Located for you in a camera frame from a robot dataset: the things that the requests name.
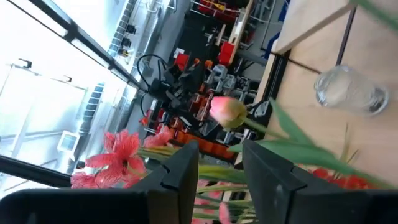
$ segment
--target black cable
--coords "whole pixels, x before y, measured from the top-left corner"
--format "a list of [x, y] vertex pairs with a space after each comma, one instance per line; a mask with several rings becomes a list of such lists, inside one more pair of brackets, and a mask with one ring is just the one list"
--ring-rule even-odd
[[156, 54], [145, 54], [145, 55], [139, 57], [139, 59], [138, 59], [138, 61], [137, 61], [137, 71], [138, 71], [138, 74], [139, 74], [139, 75], [141, 76], [141, 78], [143, 79], [143, 81], [145, 82], [145, 84], [147, 85], [148, 90], [149, 90], [150, 85], [149, 85], [148, 82], [145, 80], [144, 76], [142, 75], [142, 72], [141, 72], [141, 70], [140, 70], [140, 68], [139, 68], [139, 63], [141, 62], [141, 60], [142, 60], [144, 57], [150, 57], [150, 56], [153, 56], [153, 57], [158, 58], [158, 59], [163, 63], [163, 66], [164, 66], [164, 67], [166, 67], [166, 65], [167, 65], [166, 61], [165, 61], [164, 59], [162, 59], [160, 56], [156, 55]]
[[146, 113], [144, 112], [144, 109], [142, 108], [142, 102], [144, 101], [144, 97], [147, 93], [144, 93], [139, 101], [139, 107], [141, 108], [141, 113], [143, 116], [146, 116]]
[[161, 69], [160, 69], [160, 60], [157, 61], [157, 73], [159, 74], [159, 80], [162, 80], [162, 76], [160, 75], [160, 73], [162, 73]]

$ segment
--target bright window light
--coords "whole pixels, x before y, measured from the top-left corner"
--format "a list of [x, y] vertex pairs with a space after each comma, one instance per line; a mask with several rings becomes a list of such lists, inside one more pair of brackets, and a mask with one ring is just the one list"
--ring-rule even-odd
[[[12, 0], [13, 3], [17, 4], [19, 7], [26, 10], [29, 14], [34, 16], [40, 22], [43, 22], [46, 26], [51, 28], [54, 32], [56, 32], [60, 36], [64, 36], [67, 33], [62, 26], [52, 20], [48, 15], [46, 15], [43, 11], [41, 11], [38, 7], [33, 5], [30, 1], [26, 0]], [[11, 5], [7, 1], [0, 2], [0, 8], [3, 8], [3, 4]]]

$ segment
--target green tulip leaf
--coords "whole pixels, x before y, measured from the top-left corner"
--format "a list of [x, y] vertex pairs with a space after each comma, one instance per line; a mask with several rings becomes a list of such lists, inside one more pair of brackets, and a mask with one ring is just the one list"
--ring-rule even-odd
[[269, 103], [272, 105], [272, 109], [274, 110], [274, 113], [278, 118], [280, 127], [289, 135], [291, 140], [303, 144], [314, 145], [312, 140], [300, 129], [300, 127], [276, 103], [274, 99], [269, 98]]
[[199, 165], [198, 175], [199, 179], [205, 179], [209, 181], [223, 181], [234, 184], [246, 183], [243, 171], [223, 166]]
[[269, 150], [279, 150], [279, 149], [291, 149], [291, 150], [308, 150], [308, 151], [314, 151], [314, 153], [322, 153], [325, 156], [329, 156], [332, 158], [335, 158], [335, 155], [330, 152], [327, 149], [324, 149], [322, 147], [314, 146], [314, 145], [308, 145], [308, 144], [302, 144], [298, 142], [293, 142], [289, 140], [258, 140], [256, 141], [258, 144], [261, 144], [264, 146], [266, 149]]
[[377, 7], [373, 2], [369, 0], [351, 0], [351, 3], [358, 4], [374, 17], [378, 18], [381, 22], [389, 26], [393, 31], [398, 33], [398, 20], [394, 18], [390, 13], [383, 11]]
[[209, 210], [218, 210], [220, 208], [219, 205], [193, 205], [194, 208], [199, 209], [209, 209]]
[[[196, 194], [196, 197], [217, 204], [223, 202], [220, 199], [211, 198], [203, 194]], [[250, 200], [230, 200], [229, 202], [224, 202], [224, 203], [228, 205], [228, 208], [253, 208], [254, 206], [253, 202]]]
[[213, 192], [213, 191], [242, 191], [247, 189], [248, 187], [246, 185], [240, 185], [240, 186], [213, 185], [206, 187], [198, 187], [197, 193]]
[[305, 165], [313, 165], [320, 166], [330, 170], [334, 170], [343, 175], [357, 175], [358, 177], [365, 178], [367, 181], [373, 183], [374, 185], [385, 188], [385, 189], [394, 189], [395, 187], [391, 184], [388, 184], [386, 181], [378, 179], [377, 177], [373, 177], [369, 174], [365, 174], [364, 172], [358, 171], [347, 163], [342, 162], [334, 157], [328, 156], [323, 151], [314, 150], [311, 148], [301, 148], [300, 150], [290, 150], [288, 147], [282, 147], [280, 144], [274, 144], [271, 141], [262, 141], [257, 142], [262, 147], [272, 151], [283, 158], [296, 163], [296, 164], [305, 164]]
[[253, 208], [253, 202], [250, 200], [232, 200], [228, 202], [228, 206], [239, 206], [239, 207], [246, 207], [246, 208]]
[[201, 219], [208, 219], [208, 220], [218, 220], [218, 217], [216, 215], [209, 215], [205, 213], [198, 213], [194, 212], [192, 214], [192, 218], [201, 218]]

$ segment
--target wooden table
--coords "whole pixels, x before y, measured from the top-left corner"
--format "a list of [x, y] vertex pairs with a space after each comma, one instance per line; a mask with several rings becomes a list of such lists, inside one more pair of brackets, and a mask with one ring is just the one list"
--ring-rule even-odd
[[[379, 0], [378, 4], [398, 14], [398, 1]], [[345, 14], [296, 45], [290, 58], [321, 71], [335, 66], [348, 16]], [[398, 36], [359, 8], [341, 64], [390, 89], [389, 105], [381, 114], [362, 117], [322, 108], [313, 89], [318, 75], [291, 63], [286, 66], [276, 100], [317, 144], [337, 156], [343, 150], [348, 125], [351, 153], [359, 149], [353, 165], [398, 185]], [[268, 127], [281, 131], [273, 115]]]

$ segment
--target clear glass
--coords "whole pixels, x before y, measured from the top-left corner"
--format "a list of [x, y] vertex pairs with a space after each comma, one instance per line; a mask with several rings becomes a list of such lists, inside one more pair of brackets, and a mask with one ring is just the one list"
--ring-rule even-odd
[[387, 105], [387, 88], [372, 82], [346, 65], [324, 72], [315, 81], [316, 97], [322, 106], [375, 115]]

